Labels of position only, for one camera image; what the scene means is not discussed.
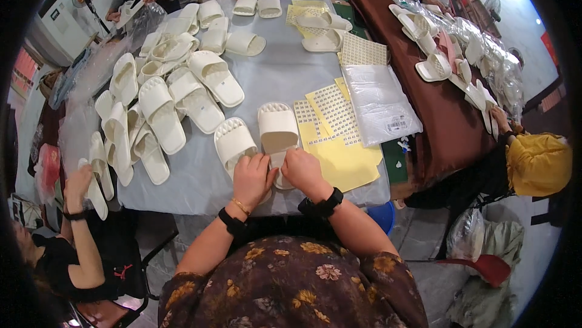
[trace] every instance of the white wall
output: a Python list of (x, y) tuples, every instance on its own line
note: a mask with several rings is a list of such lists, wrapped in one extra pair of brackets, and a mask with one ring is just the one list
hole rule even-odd
[(518, 48), (523, 55), (523, 85), (526, 101), (557, 79), (552, 57), (540, 39), (544, 24), (530, 0), (501, 0), (501, 22), (495, 25), (506, 48)]
[[(109, 29), (113, 27), (113, 23), (105, 21), (105, 15), (109, 10), (111, 1), (112, 0), (92, 0), (99, 17), (105, 22)], [(93, 35), (95, 32), (99, 32), (101, 36), (105, 35), (105, 30), (103, 30), (103, 28), (99, 25), (99, 22), (97, 22), (87, 6), (77, 8), (73, 5), (72, 0), (63, 0), (63, 4), (88, 36)]]

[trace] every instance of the brown floral top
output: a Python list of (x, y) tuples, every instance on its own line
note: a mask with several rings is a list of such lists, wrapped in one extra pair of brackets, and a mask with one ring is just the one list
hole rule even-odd
[(159, 301), (166, 327), (428, 327), (411, 272), (382, 252), (360, 261), (309, 238), (268, 237), (206, 275), (180, 273)]

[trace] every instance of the watch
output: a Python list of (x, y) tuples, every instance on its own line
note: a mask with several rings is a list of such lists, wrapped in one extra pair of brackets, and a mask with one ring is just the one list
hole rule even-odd
[(247, 228), (247, 224), (236, 217), (231, 217), (224, 208), (218, 212), (218, 217), (221, 219), (224, 224), (226, 224), (226, 230), (233, 236), (235, 239), (243, 237), (244, 231)]
[(82, 211), (80, 213), (75, 213), (74, 215), (69, 215), (68, 213), (63, 213), (63, 216), (69, 221), (79, 221), (87, 217), (86, 212)]
[(513, 131), (506, 131), (504, 134), (499, 135), (497, 138), (497, 142), (500, 143), (501, 145), (506, 145), (507, 144), (507, 140), (509, 140), (509, 138), (511, 136), (517, 136), (517, 134)]
[(343, 193), (334, 187), (333, 193), (326, 201), (315, 204), (309, 198), (305, 198), (299, 203), (298, 209), (306, 216), (329, 218), (333, 215), (334, 208), (340, 205), (342, 201)]

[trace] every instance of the red banner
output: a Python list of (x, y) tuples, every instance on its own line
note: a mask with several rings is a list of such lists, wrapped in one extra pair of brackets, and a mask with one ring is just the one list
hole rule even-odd
[(544, 43), (546, 49), (548, 49), (548, 53), (552, 57), (554, 64), (557, 66), (556, 51), (554, 50), (554, 46), (552, 45), (552, 42), (549, 40), (549, 35), (548, 35), (547, 31), (544, 32), (544, 34), (541, 37), (541, 40), (542, 40), (542, 43)]

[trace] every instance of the pile of slippers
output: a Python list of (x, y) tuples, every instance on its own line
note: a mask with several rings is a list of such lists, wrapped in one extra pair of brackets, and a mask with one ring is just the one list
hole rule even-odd
[[(281, 167), (290, 148), (299, 147), (299, 131), (293, 110), (284, 103), (266, 103), (258, 109), (258, 128), (265, 154), (271, 156), (269, 167)], [(237, 117), (225, 120), (214, 132), (214, 145), (227, 174), (234, 177), (235, 166), (242, 156), (253, 156), (258, 147), (249, 128)], [(278, 189), (293, 189), (281, 172), (274, 182)]]
[[(259, 0), (258, 8), (266, 18), (282, 13), (279, 0)], [(121, 185), (128, 186), (133, 165), (141, 160), (152, 183), (160, 185), (170, 176), (164, 153), (175, 154), (186, 144), (180, 123), (185, 116), (205, 134), (220, 128), (224, 132), (225, 116), (218, 103), (235, 107), (243, 102), (244, 92), (220, 55), (229, 51), (254, 56), (266, 46), (256, 34), (228, 33), (228, 25), (215, 0), (188, 4), (178, 17), (146, 36), (139, 56), (127, 53), (115, 63), (109, 89), (95, 101), (105, 139), (96, 131), (89, 160), (79, 161), (80, 166), (91, 164), (98, 175), (91, 180), (87, 197), (100, 218), (107, 217), (106, 200), (115, 193), (108, 165)], [(208, 29), (201, 41), (194, 37), (200, 28)]]
[[(499, 128), (489, 113), (497, 106), (497, 102), (479, 79), (476, 80), (476, 85), (472, 82), (473, 74), (469, 64), (475, 64), (479, 60), (479, 49), (470, 43), (463, 53), (455, 35), (439, 29), (427, 16), (414, 14), (396, 4), (389, 5), (389, 9), (402, 23), (403, 33), (416, 42), (426, 55), (425, 61), (415, 65), (418, 75), (426, 82), (449, 79), (465, 93), (464, 99), (481, 111), (487, 132), (497, 140)], [(436, 11), (428, 6), (427, 9), (433, 13)]]
[(323, 35), (301, 41), (308, 52), (339, 52), (346, 31), (353, 29), (352, 23), (339, 15), (324, 12), (319, 16), (297, 16), (297, 24), (308, 28), (328, 29)]

